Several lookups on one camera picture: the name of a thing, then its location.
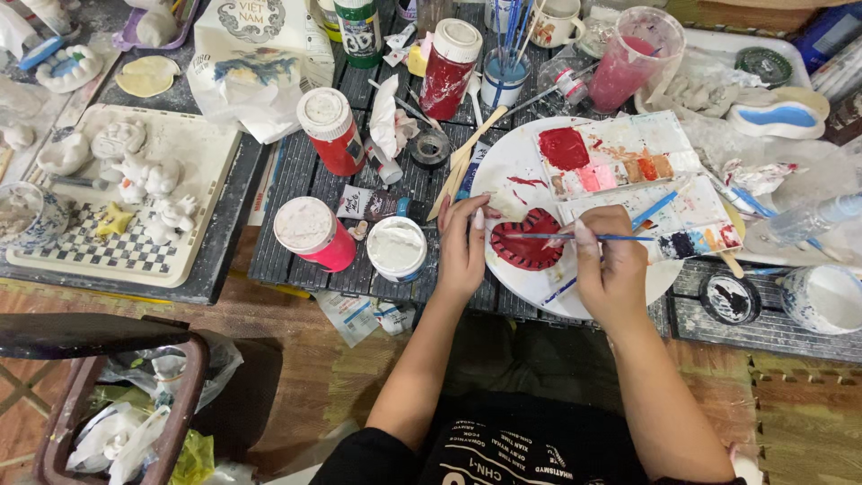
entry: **yellow star figurine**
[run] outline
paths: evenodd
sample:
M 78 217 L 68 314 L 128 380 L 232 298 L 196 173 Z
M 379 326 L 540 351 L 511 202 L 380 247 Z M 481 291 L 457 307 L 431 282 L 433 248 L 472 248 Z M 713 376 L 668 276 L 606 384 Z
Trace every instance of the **yellow star figurine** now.
M 122 234 L 134 217 L 134 212 L 123 212 L 114 202 L 108 204 L 108 209 L 99 214 L 99 225 L 96 226 L 96 236 L 105 237 L 111 233 Z

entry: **paint palette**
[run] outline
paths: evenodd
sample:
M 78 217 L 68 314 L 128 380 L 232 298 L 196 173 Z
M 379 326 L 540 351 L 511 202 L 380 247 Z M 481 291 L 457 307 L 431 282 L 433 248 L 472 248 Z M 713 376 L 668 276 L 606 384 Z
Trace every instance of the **paint palette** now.
M 703 170 L 672 111 L 548 129 L 534 141 L 560 201 Z
M 653 227 L 640 234 L 656 238 L 641 242 L 649 251 L 651 263 L 682 260 L 742 245 L 740 235 L 706 175 L 588 195 L 560 203 L 558 210 L 565 224 L 602 205 L 622 205 L 634 218 L 674 190 L 679 195 L 650 217 Z

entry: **red paint jar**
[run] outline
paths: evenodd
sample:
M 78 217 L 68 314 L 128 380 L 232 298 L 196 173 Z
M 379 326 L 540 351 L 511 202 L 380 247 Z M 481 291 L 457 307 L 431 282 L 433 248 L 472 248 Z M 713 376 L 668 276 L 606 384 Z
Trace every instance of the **red paint jar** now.
M 341 271 L 356 257 L 356 241 L 322 200 L 297 197 L 278 209 L 272 231 L 293 254 L 325 267 L 327 273 Z
M 437 23 L 419 95 L 426 115 L 442 121 L 455 116 L 481 52 L 482 34 L 469 23 L 454 18 Z
M 347 98 L 337 89 L 319 87 L 299 99 L 297 116 L 329 172 L 353 175 L 365 165 L 365 150 Z

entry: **checkered tray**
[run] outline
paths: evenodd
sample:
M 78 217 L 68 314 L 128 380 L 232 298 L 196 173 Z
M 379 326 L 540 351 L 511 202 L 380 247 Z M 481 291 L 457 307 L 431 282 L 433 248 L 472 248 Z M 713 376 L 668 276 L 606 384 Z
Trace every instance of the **checkered tray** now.
M 180 239 L 159 246 L 144 236 L 144 223 L 153 215 L 154 200 L 143 204 L 122 202 L 116 187 L 106 192 L 89 188 L 51 184 L 44 173 L 36 180 L 75 201 L 66 233 L 50 248 L 35 251 L 7 249 L 6 259 L 15 265 L 72 274 L 126 280 L 156 287 L 178 287 L 185 282 L 203 240 L 213 208 L 227 178 L 240 140 L 236 129 L 206 122 L 203 117 L 167 111 L 143 110 L 107 104 L 91 106 L 76 127 L 90 139 L 115 121 L 142 120 L 147 125 L 147 141 L 141 149 L 148 159 L 173 156 L 183 163 L 180 183 L 172 199 L 193 195 L 198 200 L 195 228 L 177 233 Z M 97 178 L 98 161 L 93 161 L 81 177 Z M 126 212 L 135 212 L 125 234 L 102 239 L 95 236 L 97 214 L 114 201 Z

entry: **hand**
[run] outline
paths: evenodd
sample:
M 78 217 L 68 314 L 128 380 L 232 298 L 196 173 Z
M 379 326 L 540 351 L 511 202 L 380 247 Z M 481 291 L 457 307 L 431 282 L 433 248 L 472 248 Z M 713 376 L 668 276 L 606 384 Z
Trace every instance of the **hand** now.
M 590 315 L 614 334 L 647 316 L 647 248 L 637 241 L 603 241 L 599 255 L 595 234 L 632 235 L 632 221 L 621 205 L 590 209 L 560 232 L 574 232 L 578 246 L 577 289 Z
M 437 228 L 441 234 L 440 266 L 434 292 L 444 293 L 459 304 L 466 305 L 484 278 L 483 205 L 488 204 L 488 200 L 490 195 L 480 195 L 460 200 L 450 207 L 447 195 L 437 216 Z

